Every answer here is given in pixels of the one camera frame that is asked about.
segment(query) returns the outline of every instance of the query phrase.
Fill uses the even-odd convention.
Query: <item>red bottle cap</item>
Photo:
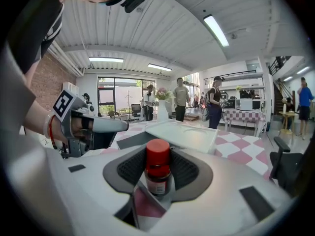
[[[162,139],[153,139],[147,143],[148,174],[153,177],[165,177],[170,173],[170,145]]]

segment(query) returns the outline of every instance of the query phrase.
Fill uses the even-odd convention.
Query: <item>microwave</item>
[[[251,111],[252,110],[252,99],[236,99],[235,107],[238,110],[242,111]]]

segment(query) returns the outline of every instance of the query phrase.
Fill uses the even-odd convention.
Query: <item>small jar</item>
[[[170,145],[162,139],[147,143],[147,164],[144,171],[148,190],[152,195],[163,197],[171,189]]]

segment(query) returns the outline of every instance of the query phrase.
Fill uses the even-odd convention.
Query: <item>brick wall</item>
[[[51,110],[63,89],[63,82],[76,84],[76,77],[66,70],[50,53],[39,62],[34,73],[31,90],[38,103]]]

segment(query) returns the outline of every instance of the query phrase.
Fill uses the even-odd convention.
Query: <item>window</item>
[[[140,104],[142,100],[141,80],[115,79],[116,112],[132,113],[131,105]]]
[[[148,85],[156,86],[155,81],[127,78],[98,78],[98,109],[102,115],[109,111],[120,114],[132,113],[132,104],[141,104]]]

